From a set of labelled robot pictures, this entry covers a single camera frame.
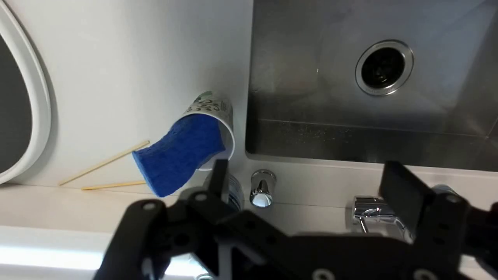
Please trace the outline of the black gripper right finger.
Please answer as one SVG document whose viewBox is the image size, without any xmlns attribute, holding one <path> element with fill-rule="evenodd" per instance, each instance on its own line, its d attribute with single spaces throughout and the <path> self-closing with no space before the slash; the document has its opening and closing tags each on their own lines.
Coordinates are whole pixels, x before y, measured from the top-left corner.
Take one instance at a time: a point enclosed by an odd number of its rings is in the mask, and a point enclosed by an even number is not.
<svg viewBox="0 0 498 280">
<path fill-rule="evenodd" d="M 416 240 L 435 192 L 400 162 L 386 162 L 379 195 L 403 225 L 408 237 Z"/>
</svg>

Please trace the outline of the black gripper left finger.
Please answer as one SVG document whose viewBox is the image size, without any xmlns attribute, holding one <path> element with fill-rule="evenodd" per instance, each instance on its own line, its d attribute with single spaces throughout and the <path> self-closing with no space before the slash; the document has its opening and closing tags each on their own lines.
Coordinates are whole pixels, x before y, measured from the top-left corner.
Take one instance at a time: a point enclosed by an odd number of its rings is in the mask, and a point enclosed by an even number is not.
<svg viewBox="0 0 498 280">
<path fill-rule="evenodd" d="M 210 180 L 209 180 L 209 192 L 217 198 L 223 198 L 224 189 L 229 180 L 229 161 L 218 159 L 214 166 Z"/>
</svg>

